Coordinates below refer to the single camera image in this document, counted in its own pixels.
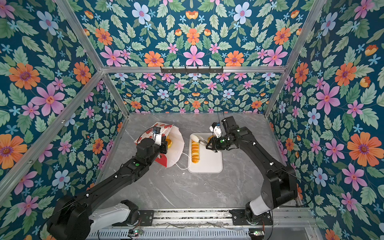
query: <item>marble surface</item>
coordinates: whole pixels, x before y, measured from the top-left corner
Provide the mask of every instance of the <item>marble surface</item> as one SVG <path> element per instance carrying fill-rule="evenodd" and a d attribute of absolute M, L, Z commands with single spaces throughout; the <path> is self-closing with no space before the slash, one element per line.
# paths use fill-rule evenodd
<path fill-rule="evenodd" d="M 259 143 L 276 159 L 280 158 L 276 142 L 262 114 L 227 113 L 237 124 L 247 126 Z M 209 132 L 209 126 L 218 121 L 217 114 L 132 114 L 117 148 L 104 170 L 103 179 L 118 170 L 135 153 L 133 143 L 142 131 L 155 122 L 174 124 L 184 138 L 184 152 L 188 152 L 189 135 Z M 245 207 L 260 194 L 263 177 L 250 158 L 241 150 L 223 151 L 223 170 L 218 174 L 196 174 L 180 170 L 176 165 L 165 168 L 154 162 L 137 182 L 125 187 L 106 200 L 101 208 L 110 207 L 128 199 L 139 208 L 209 208 Z M 178 165 L 187 167 L 188 157 L 181 155 Z"/>

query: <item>aluminum frame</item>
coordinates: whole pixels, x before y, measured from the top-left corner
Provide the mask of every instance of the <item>aluminum frame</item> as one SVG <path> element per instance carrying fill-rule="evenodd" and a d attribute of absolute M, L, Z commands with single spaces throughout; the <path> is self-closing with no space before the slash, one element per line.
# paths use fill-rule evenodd
<path fill-rule="evenodd" d="M 72 101 L 64 108 L 64 110 L 56 117 L 54 122 L 40 135 L 40 137 L 32 144 L 27 152 L 21 159 L 11 168 L 11 170 L 4 176 L 0 182 L 0 204 L 12 192 L 12 190 L 19 183 L 20 179 L 24 177 L 31 166 L 44 152 L 48 144 L 59 133 L 64 126 L 67 119 L 70 119 L 72 114 L 83 103 L 88 94 L 99 83 L 102 72 L 97 71 L 89 80 L 89 82 L 77 93 Z"/>
<path fill-rule="evenodd" d="M 271 98 L 269 99 L 269 104 L 267 109 L 264 112 L 264 116 L 266 118 L 269 117 L 269 113 L 271 112 L 273 106 L 275 105 L 281 91 L 284 87 L 284 82 L 288 79 L 289 74 L 292 72 L 292 68 L 299 57 L 299 54 L 301 52 L 301 49 L 304 47 L 305 41 L 308 38 L 309 33 L 312 31 L 312 28 L 319 17 L 324 4 L 327 2 L 327 0 L 315 0 L 315 2 L 312 5 L 312 8 L 310 12 L 308 13 L 307 19 L 304 22 L 303 28 L 301 30 L 301 33 L 297 39 L 297 42 L 295 46 L 293 47 L 293 50 L 291 54 L 288 57 L 286 70 L 283 73 L 283 75 L 280 77 L 279 82 L 277 83 L 275 90 L 272 93 Z"/>

